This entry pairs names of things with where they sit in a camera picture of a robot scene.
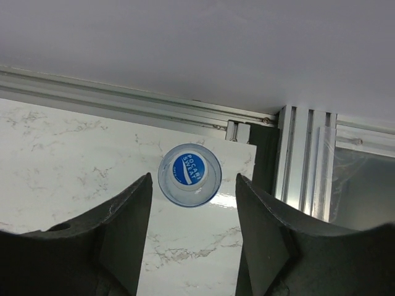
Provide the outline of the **water bottle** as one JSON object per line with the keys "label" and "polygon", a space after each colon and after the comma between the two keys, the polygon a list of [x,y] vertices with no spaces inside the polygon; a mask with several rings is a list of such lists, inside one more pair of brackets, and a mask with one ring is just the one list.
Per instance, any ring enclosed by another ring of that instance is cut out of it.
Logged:
{"label": "water bottle", "polygon": [[209,149],[199,144],[181,144],[168,151],[158,168],[163,195],[184,208],[210,202],[222,183],[222,167]]}

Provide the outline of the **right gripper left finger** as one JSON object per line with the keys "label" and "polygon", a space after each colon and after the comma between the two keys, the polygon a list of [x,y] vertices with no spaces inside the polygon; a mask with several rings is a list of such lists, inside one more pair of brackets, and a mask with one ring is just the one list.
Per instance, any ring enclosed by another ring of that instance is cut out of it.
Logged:
{"label": "right gripper left finger", "polygon": [[1,232],[2,295],[136,295],[152,178],[47,231]]}

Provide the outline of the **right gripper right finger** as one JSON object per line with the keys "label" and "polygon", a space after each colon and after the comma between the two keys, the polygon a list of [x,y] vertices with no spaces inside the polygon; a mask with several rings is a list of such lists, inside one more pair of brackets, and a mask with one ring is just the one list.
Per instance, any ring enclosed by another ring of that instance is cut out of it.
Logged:
{"label": "right gripper right finger", "polygon": [[236,203],[254,295],[393,295],[394,225],[342,228],[236,178]]}

